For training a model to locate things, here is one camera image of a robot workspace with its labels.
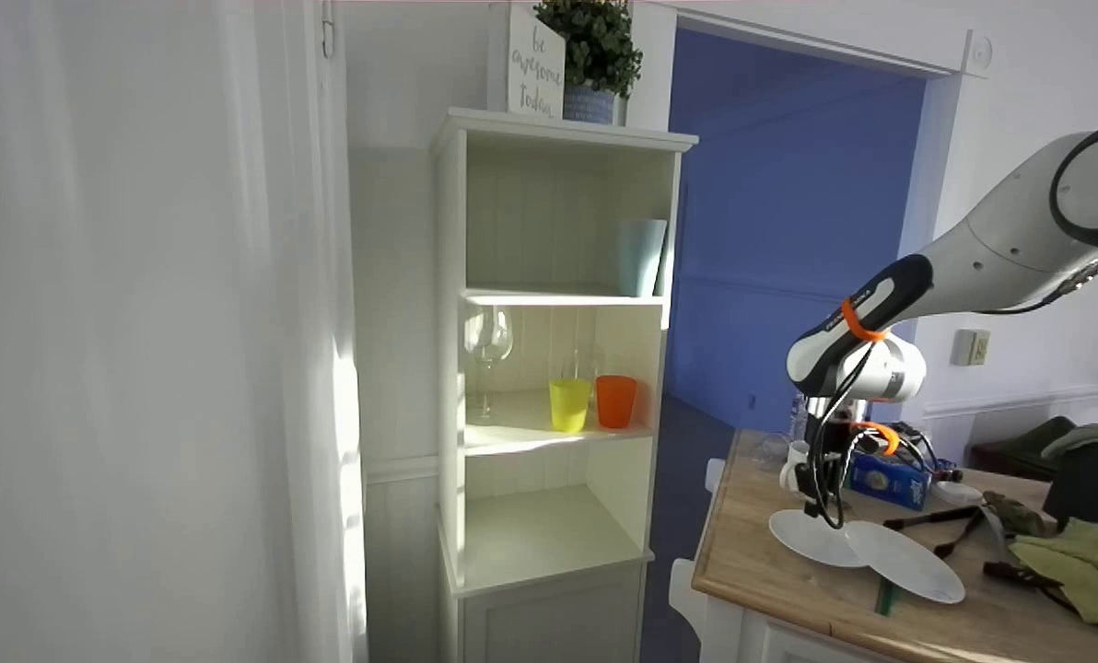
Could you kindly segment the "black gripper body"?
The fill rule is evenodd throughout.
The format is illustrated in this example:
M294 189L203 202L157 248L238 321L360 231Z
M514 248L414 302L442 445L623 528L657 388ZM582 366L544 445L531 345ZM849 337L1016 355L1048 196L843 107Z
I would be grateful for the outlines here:
M817 506L840 494L843 456L867 424L812 424L803 431L807 456L796 463L796 491Z

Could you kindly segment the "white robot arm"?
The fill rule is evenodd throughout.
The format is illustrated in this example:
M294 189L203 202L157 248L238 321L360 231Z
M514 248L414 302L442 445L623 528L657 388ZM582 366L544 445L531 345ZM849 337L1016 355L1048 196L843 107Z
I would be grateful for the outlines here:
M891 325L931 312L1033 312L1090 277L1098 277L1098 129L1043 143L955 229L875 272L787 345L785 375L807 397L807 461L796 469L803 513L843 528L843 456L827 442L834 413L918 389L912 375L867 380L878 362L918 362Z

